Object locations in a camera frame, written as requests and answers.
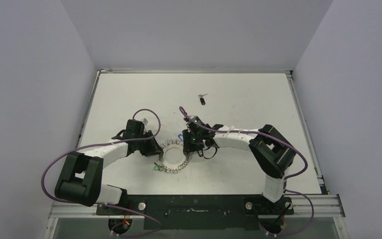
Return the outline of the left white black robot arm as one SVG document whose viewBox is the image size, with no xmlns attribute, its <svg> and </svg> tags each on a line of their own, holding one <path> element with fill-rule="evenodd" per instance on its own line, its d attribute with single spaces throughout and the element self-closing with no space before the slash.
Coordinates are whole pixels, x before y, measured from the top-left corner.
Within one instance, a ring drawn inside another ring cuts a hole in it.
<svg viewBox="0 0 382 239">
<path fill-rule="evenodd" d="M 130 119 L 108 145 L 67 155 L 54 190 L 55 197 L 89 207 L 120 203 L 126 190 L 103 184 L 103 169 L 136 151 L 145 157 L 163 153 L 153 133 L 145 130 L 144 122 Z"/>
</svg>

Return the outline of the key with blue tag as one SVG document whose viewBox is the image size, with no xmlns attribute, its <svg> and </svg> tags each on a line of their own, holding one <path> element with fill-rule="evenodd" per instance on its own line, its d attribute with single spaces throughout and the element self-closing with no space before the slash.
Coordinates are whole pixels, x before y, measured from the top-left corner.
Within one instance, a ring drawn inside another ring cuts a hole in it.
<svg viewBox="0 0 382 239">
<path fill-rule="evenodd" d="M 184 141 L 183 135 L 182 135 L 182 134 L 179 134 L 179 135 L 178 135 L 178 139 L 179 139 L 180 141 L 183 142 L 183 141 Z"/>
</svg>

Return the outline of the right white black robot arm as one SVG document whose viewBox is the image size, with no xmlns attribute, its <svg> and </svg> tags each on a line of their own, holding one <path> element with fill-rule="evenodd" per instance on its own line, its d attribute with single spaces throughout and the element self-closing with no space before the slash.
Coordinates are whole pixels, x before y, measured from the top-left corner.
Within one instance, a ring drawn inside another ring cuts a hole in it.
<svg viewBox="0 0 382 239">
<path fill-rule="evenodd" d="M 283 145 L 289 142 L 272 125 L 262 129 L 234 129 L 222 124 L 210 126 L 197 116 L 184 118 L 187 129 L 182 131 L 185 155 L 197 152 L 203 157 L 205 149 L 234 148 L 251 152 L 266 175 L 262 196 L 272 203 L 284 195 L 288 168 L 296 153 Z"/>
</svg>

